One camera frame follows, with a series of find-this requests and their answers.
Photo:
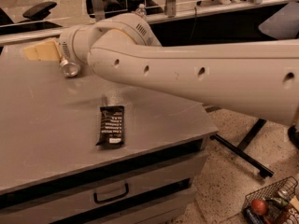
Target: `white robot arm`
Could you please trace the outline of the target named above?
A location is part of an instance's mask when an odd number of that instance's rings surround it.
[[[298,120],[298,40],[165,48],[146,21],[122,14],[71,27],[60,44],[66,59],[110,81],[288,126]]]

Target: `black handle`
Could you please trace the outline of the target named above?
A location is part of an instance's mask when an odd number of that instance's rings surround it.
[[[105,199],[103,201],[98,201],[97,200],[97,194],[94,193],[93,194],[93,199],[94,199],[94,202],[97,203],[97,204],[103,204],[103,203],[108,203],[108,202],[112,202],[112,201],[115,201],[115,200],[118,200],[120,198],[123,198],[125,197],[126,195],[128,195],[129,193],[129,185],[127,183],[124,184],[125,186],[125,192],[119,196],[116,196],[116,197],[113,197],[113,198],[108,198],[108,199]]]

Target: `black packet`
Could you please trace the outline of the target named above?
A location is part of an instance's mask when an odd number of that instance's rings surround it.
[[[124,144],[124,107],[103,106],[101,111],[100,138],[97,146],[118,148]]]

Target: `desk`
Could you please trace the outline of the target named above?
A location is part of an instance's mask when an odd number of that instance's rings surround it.
[[[64,78],[57,63],[26,61],[25,45],[0,57],[0,223],[134,223],[132,215],[159,223],[181,214],[217,132],[205,109],[88,67]],[[104,105],[125,108],[121,148],[95,145]],[[97,204],[94,194],[122,197]]]

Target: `floor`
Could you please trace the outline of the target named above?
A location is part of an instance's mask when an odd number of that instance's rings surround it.
[[[47,0],[0,0],[0,6],[12,20],[18,22],[22,20],[24,10],[43,1]],[[61,25],[93,22],[86,15],[84,0],[53,1],[58,6],[52,11],[50,19]],[[179,8],[181,10],[188,8],[186,4],[193,6],[193,2],[187,2],[193,0],[179,1],[182,3]],[[219,128],[219,135],[235,145],[257,120],[224,109],[211,111],[209,115]],[[167,224],[246,223],[240,214],[245,195],[288,176],[299,180],[299,149],[289,141],[287,130],[288,127],[266,122],[246,149],[247,154],[275,173],[273,177],[266,179],[262,179],[257,169],[226,147],[215,140],[208,140],[206,150],[209,158],[203,172],[194,179],[197,188],[195,200],[189,204],[183,216],[170,220]]]

